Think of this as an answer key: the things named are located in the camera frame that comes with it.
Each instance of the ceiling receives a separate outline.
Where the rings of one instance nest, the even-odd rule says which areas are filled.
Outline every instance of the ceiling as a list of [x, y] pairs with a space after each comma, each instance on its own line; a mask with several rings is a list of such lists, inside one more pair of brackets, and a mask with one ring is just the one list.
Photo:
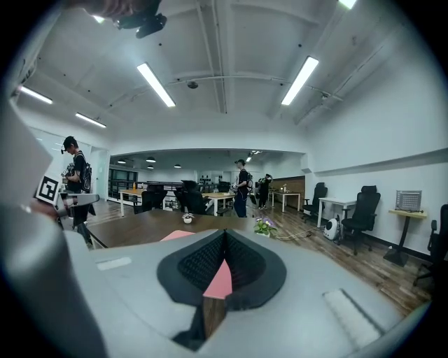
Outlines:
[[[160, 12], [166, 27], [139, 40], [83, 10], [65, 11], [27, 86], [53, 99], [54, 111], [120, 131], [172, 110], [137, 71], [148, 62], [182, 113], [257, 111], [300, 124], [331, 110], [380, 66], [402, 26], [375, 0], [351, 10], [330, 0], [164, 0]], [[310, 55], [320, 62], [308, 87], [281, 106]], [[213, 76], [226, 78], [200, 79]], [[197, 89], [187, 87], [191, 79]]]

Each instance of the potted plant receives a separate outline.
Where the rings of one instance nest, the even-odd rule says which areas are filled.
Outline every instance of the potted plant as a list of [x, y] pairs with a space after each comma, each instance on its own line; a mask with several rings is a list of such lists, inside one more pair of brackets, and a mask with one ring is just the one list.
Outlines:
[[277, 229], [274, 227], [274, 223], [267, 217], [257, 217], [255, 220], [256, 224], [253, 230], [256, 234], [267, 236], [269, 238], [271, 233], [277, 232]]
[[182, 215], [183, 222], [185, 222], [186, 224], [190, 224], [193, 218], [194, 218], [193, 214], [187, 213]]

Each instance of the person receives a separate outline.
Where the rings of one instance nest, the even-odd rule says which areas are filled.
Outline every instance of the person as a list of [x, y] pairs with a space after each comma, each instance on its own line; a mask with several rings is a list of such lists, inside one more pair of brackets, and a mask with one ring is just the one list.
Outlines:
[[238, 217], [247, 217], [246, 216], [246, 201], [247, 194], [249, 193], [248, 181], [249, 175], [247, 170], [244, 168], [246, 166], [246, 162], [243, 159], [237, 160], [235, 162], [239, 169], [238, 175], [238, 183], [236, 184], [237, 195], [235, 197], [235, 203], [233, 204], [235, 212]]
[[[87, 163], [84, 158], [83, 152], [78, 147], [78, 142], [73, 136], [68, 136], [65, 138], [62, 144], [64, 149], [61, 150], [62, 153], [68, 152], [73, 155], [73, 171], [67, 173], [67, 193], [72, 194], [88, 194], [83, 191], [83, 173], [86, 169]], [[87, 244], [92, 244], [90, 239], [90, 234], [85, 226], [85, 221], [87, 221], [88, 213], [91, 212], [93, 215], [92, 206], [80, 206], [73, 209], [73, 227], [76, 227], [76, 231], [80, 233]]]
[[259, 209], [266, 209], [266, 200], [269, 195], [269, 184], [272, 182], [272, 176], [266, 174], [263, 179], [260, 179], [258, 193], [260, 200], [258, 202]]

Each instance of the flowers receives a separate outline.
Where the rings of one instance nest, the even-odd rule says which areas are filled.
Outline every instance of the flowers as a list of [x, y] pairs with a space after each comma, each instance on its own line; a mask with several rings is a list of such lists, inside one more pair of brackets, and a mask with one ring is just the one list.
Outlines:
[[269, 235], [277, 232], [277, 229], [274, 227], [274, 223], [267, 217], [257, 217], [255, 220], [257, 223], [255, 224], [253, 230], [256, 234]]

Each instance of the fluorescent light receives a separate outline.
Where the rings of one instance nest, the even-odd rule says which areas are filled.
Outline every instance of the fluorescent light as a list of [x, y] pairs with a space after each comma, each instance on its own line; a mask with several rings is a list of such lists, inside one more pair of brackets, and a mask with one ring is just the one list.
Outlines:
[[93, 15], [93, 18], [98, 21], [99, 24], [102, 24], [104, 21], [104, 17]]
[[339, 2], [346, 6], [347, 8], [353, 8], [353, 5], [356, 3], [356, 0], [339, 0]]
[[283, 102], [281, 104], [285, 106], [289, 106], [291, 102], [294, 100], [297, 93], [299, 93], [300, 89], [303, 87], [307, 79], [313, 73], [314, 69], [318, 65], [319, 61], [314, 59], [313, 57], [308, 57], [305, 61], [304, 65], [300, 69], [297, 78], [294, 80], [293, 85], [290, 87], [288, 93], [286, 94]]
[[147, 64], [141, 64], [137, 69], [168, 107], [174, 107], [176, 105]]
[[39, 94], [32, 89], [26, 88], [25, 86], [21, 86], [20, 91], [23, 93], [28, 94], [29, 96], [33, 96], [34, 98], [40, 99], [42, 102], [52, 104], [53, 100], [49, 99], [48, 97], [42, 96], [42, 94]]
[[99, 126], [101, 128], [106, 128], [106, 126], [104, 124], [102, 124], [102, 123], [100, 123], [100, 122], [98, 122], [96, 120], [92, 120], [89, 117], [86, 117], [86, 116], [84, 116], [84, 115], [82, 115], [80, 113], [76, 113], [76, 117], [78, 117], [78, 118], [80, 118], [82, 120], [86, 120], [86, 121], [88, 121], [90, 123], [96, 124], [97, 126]]

